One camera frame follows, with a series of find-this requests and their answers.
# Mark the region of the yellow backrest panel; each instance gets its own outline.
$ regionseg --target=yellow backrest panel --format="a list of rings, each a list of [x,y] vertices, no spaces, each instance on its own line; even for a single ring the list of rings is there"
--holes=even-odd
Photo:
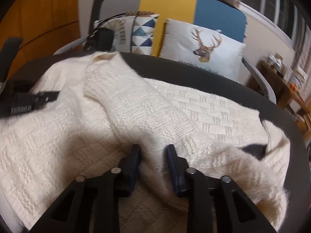
[[[140,11],[160,14],[153,38],[152,55],[158,57],[164,37],[167,18],[193,23],[197,0],[140,0]]]

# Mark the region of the sweater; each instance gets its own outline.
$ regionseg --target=sweater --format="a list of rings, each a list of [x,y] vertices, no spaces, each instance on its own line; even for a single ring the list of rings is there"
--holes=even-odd
[[[278,230],[290,142],[259,112],[196,89],[139,77],[119,53],[54,64],[33,92],[60,90],[43,109],[0,120],[0,184],[30,229],[78,175],[99,176],[142,149],[140,179],[119,205],[126,232],[185,232],[187,202],[174,196],[164,148],[207,176],[230,176]],[[266,145],[262,160],[240,148]]]

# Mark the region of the teal triangle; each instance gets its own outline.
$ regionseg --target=teal triangle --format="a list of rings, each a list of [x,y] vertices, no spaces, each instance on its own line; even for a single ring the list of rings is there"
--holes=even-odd
[[[155,25],[154,20],[151,19],[150,21],[148,21],[147,23],[145,23],[143,26],[148,26],[148,27],[154,28],[156,25]]]
[[[143,42],[140,46],[152,46],[152,40],[149,38]]]
[[[144,32],[142,28],[138,28],[136,31],[133,32],[132,36],[145,36],[147,37],[147,34]]]

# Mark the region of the deer antler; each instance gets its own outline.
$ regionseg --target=deer antler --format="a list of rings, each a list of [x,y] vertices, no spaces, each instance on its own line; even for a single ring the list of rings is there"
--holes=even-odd
[[[200,31],[198,29],[194,29],[194,31],[195,31],[196,35],[193,32],[191,32],[192,35],[194,35],[194,37],[192,37],[192,38],[195,39],[196,41],[198,41],[200,45],[204,46],[203,41],[200,38]]]
[[[222,42],[222,38],[219,36],[218,38],[217,37],[215,37],[215,35],[213,34],[213,37],[214,37],[214,39],[216,40],[216,44],[214,43],[214,41],[212,40],[212,45],[211,45],[211,47],[213,48],[213,49],[215,49],[215,48],[217,48],[218,46],[220,46],[220,44],[221,44],[221,42]]]

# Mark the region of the deer head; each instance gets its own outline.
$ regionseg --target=deer head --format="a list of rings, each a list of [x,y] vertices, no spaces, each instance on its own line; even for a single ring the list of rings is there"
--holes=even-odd
[[[222,39],[220,36],[215,37],[215,35],[213,35],[216,43],[214,43],[214,40],[212,40],[212,44],[210,46],[205,46],[203,45],[203,42],[200,38],[201,31],[198,29],[194,29],[194,31],[195,33],[192,32],[192,35],[194,36],[192,38],[199,42],[199,49],[193,51],[193,54],[200,56],[200,62],[209,62],[212,52],[215,48],[220,46]]]

